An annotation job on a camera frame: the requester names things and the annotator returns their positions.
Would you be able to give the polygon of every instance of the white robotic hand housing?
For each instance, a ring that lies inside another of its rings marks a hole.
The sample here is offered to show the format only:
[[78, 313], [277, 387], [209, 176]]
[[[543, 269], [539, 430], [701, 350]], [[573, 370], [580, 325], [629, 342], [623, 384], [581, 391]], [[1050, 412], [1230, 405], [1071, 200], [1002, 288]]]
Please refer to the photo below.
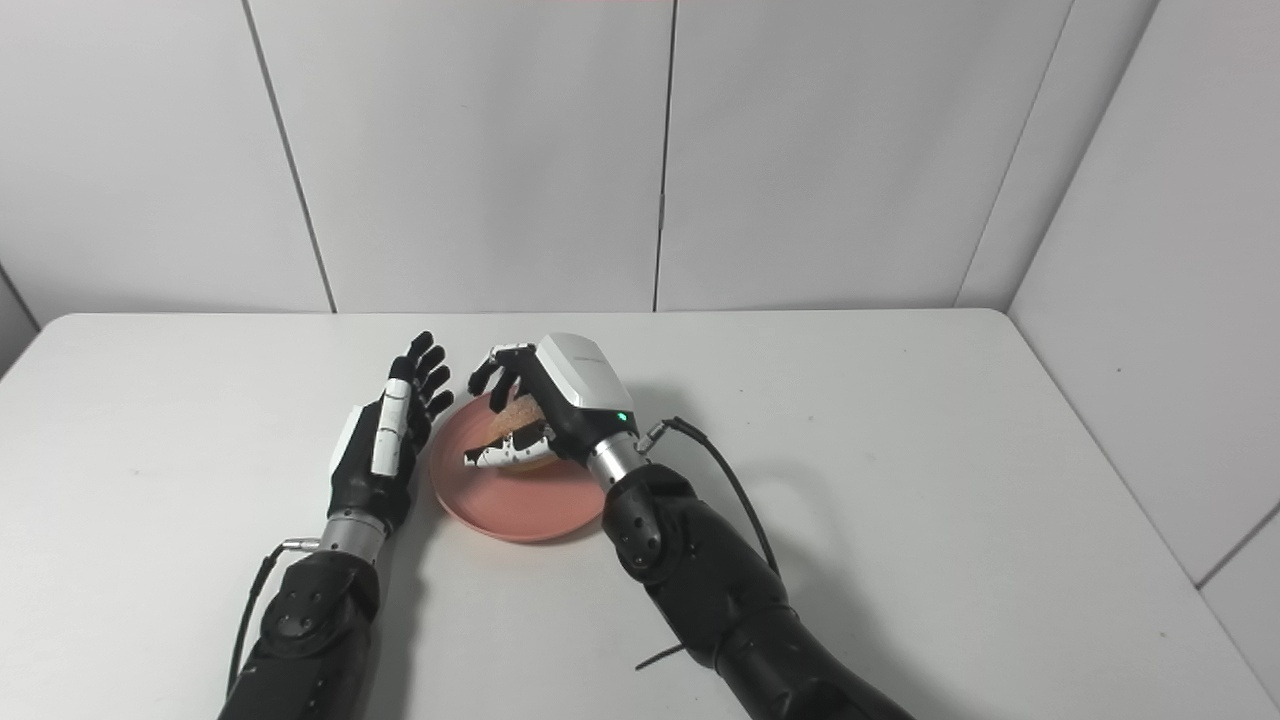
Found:
[[467, 391], [483, 393], [498, 370], [502, 374], [493, 386], [489, 407], [500, 413], [516, 387], [516, 397], [531, 395], [545, 420], [468, 450], [463, 456], [467, 465], [516, 465], [556, 454], [591, 468], [605, 480], [596, 470], [602, 454], [634, 455], [636, 462], [643, 462], [635, 452], [637, 430], [631, 395], [590, 340], [552, 333], [538, 343], [495, 346], [472, 373]]

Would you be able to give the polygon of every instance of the robotic hand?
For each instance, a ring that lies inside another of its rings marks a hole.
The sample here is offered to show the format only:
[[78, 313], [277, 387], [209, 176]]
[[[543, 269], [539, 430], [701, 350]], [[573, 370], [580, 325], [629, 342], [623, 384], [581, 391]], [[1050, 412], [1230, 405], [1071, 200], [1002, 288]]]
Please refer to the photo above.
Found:
[[431, 421], [453, 402], [451, 392], [436, 393], [449, 379], [443, 360], [444, 348], [424, 332], [392, 363], [378, 400], [352, 410], [330, 465], [324, 534], [285, 541], [264, 561], [251, 601], [282, 550], [314, 551], [284, 573], [238, 676], [233, 665], [219, 720], [352, 716], [379, 607], [378, 552], [408, 515], [408, 484]]
[[602, 523], [618, 561], [700, 665], [714, 667], [754, 720], [910, 720], [854, 675], [800, 623], [782, 579], [682, 475], [637, 450], [631, 396], [590, 340], [553, 333], [494, 347], [467, 386], [493, 374], [500, 411], [515, 382], [544, 421], [468, 451], [472, 465], [513, 465], [554, 452], [607, 488]]

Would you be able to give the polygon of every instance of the robot finger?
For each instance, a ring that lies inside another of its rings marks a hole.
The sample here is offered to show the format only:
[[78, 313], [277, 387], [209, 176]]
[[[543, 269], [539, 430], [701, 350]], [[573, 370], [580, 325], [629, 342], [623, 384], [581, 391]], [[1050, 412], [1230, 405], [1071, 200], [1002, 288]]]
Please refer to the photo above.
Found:
[[426, 414], [428, 419], [434, 421], [435, 416], [444, 413], [449, 405], [453, 405], [453, 392], [447, 389], [433, 397], [422, 411]]
[[431, 334], [431, 331], [422, 331], [413, 338], [413, 342], [408, 343], [408, 351], [404, 355], [412, 357], [416, 363], [433, 345], [435, 345], [435, 336]]
[[545, 420], [517, 428], [508, 436], [489, 445], [474, 447], [462, 454], [462, 464], [472, 468], [509, 468], [554, 456], [550, 425]]
[[421, 355], [413, 356], [413, 372], [426, 374], [444, 361], [444, 347], [433, 345]]
[[408, 415], [410, 438], [416, 447], [421, 448], [426, 445], [426, 438], [431, 434], [431, 423], [449, 405], [453, 405], [453, 393], [449, 391], [444, 391], [430, 398], [421, 395], [417, 396], [417, 401]]
[[507, 398], [511, 397], [511, 386], [516, 383], [516, 378], [518, 377], [520, 375], [511, 369], [502, 372], [498, 382], [493, 384], [493, 393], [489, 395], [489, 410], [502, 413], [502, 409], [507, 406]]
[[471, 378], [467, 379], [467, 392], [472, 396], [479, 396], [484, 392], [484, 388], [489, 384], [489, 378], [498, 372], [498, 364], [493, 360], [485, 359], [474, 373]]
[[440, 365], [430, 372], [420, 370], [413, 377], [413, 388], [417, 389], [421, 400], [430, 400], [435, 391], [449, 380], [452, 374], [448, 365]]

